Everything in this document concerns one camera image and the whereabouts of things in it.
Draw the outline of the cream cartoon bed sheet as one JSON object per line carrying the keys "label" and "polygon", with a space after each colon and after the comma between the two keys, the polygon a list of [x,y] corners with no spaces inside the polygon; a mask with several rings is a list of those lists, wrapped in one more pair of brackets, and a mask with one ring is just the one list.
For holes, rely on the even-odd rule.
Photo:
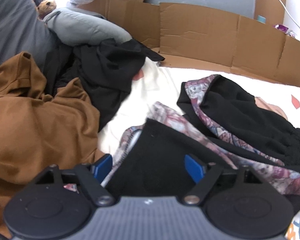
{"label": "cream cartoon bed sheet", "polygon": [[[300,128],[300,88],[295,86],[269,83],[224,72],[158,67],[153,61],[146,60],[140,73],[132,81],[132,90],[140,86],[146,93],[155,89],[167,93],[170,85],[179,87],[183,82],[215,74],[234,81],[253,95],[261,107],[278,113],[294,127]],[[100,149],[111,154],[110,151],[102,149],[101,132],[99,136]],[[209,197],[207,211],[222,228],[239,230],[244,238],[265,238],[268,233],[274,232],[285,235],[287,239],[300,239],[300,208],[295,207],[252,167],[242,166],[238,171],[231,172],[214,163],[206,164],[205,177],[198,184],[194,181],[193,183],[193,187],[184,196],[171,196],[181,202],[185,202],[189,195],[193,195],[199,201]]]}

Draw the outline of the black floral-lined garment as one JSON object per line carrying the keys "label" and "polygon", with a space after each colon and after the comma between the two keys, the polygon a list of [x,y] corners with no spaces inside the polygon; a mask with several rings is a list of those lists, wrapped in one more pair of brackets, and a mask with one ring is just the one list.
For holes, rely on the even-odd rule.
{"label": "black floral-lined garment", "polygon": [[114,196],[184,196],[192,154],[231,172],[252,167],[300,208],[300,128],[221,75],[167,93],[136,86],[101,135],[113,156],[103,185]]}

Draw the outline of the teddy bear with cap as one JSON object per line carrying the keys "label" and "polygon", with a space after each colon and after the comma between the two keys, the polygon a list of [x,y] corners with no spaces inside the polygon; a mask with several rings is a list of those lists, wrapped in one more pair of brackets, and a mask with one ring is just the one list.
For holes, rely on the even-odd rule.
{"label": "teddy bear with cap", "polygon": [[43,20],[45,16],[57,8],[55,0],[33,0],[38,11],[39,19]]}

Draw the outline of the pink printed packet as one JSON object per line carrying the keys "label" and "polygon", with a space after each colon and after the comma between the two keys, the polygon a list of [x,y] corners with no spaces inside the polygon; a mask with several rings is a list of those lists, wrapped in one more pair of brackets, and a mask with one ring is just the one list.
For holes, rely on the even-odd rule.
{"label": "pink printed packet", "polygon": [[295,33],[292,31],[292,29],[289,29],[287,26],[282,24],[274,25],[274,28],[277,30],[280,30],[281,32],[285,33],[286,35],[289,35],[293,38],[295,38]]}

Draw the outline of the brown cardboard sheet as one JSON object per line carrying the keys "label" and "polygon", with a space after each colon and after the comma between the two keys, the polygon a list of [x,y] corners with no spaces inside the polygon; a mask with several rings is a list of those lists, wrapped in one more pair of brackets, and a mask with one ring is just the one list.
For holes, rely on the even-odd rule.
{"label": "brown cardboard sheet", "polygon": [[167,56],[166,64],[216,70],[300,87],[300,41],[265,23],[199,5],[94,0],[97,12]]}

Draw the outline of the light blue cup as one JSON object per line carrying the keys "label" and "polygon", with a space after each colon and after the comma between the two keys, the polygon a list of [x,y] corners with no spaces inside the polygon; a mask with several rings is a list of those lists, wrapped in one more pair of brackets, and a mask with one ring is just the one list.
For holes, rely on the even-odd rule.
{"label": "light blue cup", "polygon": [[261,15],[257,16],[257,21],[266,24],[266,18]]}

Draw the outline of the brown garment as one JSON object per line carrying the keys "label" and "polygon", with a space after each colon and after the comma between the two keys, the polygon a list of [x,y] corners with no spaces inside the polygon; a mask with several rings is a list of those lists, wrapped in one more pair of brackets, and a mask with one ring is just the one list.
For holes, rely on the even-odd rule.
{"label": "brown garment", "polygon": [[29,53],[0,65],[0,234],[10,237],[3,211],[13,195],[39,172],[56,164],[62,169],[93,163],[99,111],[79,78],[56,95],[44,92],[46,78]]}

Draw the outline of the black clothes pile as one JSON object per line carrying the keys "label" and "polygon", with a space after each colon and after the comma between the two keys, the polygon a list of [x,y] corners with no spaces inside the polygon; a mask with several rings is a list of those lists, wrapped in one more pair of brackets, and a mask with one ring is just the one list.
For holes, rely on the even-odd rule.
{"label": "black clothes pile", "polygon": [[164,57],[135,39],[117,43],[109,38],[96,46],[74,47],[59,42],[45,59],[45,92],[54,96],[58,88],[79,78],[92,105],[100,112],[99,128],[102,129],[131,93],[133,78],[146,59],[164,61]]}

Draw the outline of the dark grey pillow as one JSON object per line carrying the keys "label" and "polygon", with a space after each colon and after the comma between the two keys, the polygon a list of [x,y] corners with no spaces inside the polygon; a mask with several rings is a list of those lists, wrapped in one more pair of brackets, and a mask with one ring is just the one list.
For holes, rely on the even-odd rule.
{"label": "dark grey pillow", "polygon": [[43,70],[47,53],[57,43],[57,36],[39,20],[33,0],[0,0],[0,65],[25,51]]}

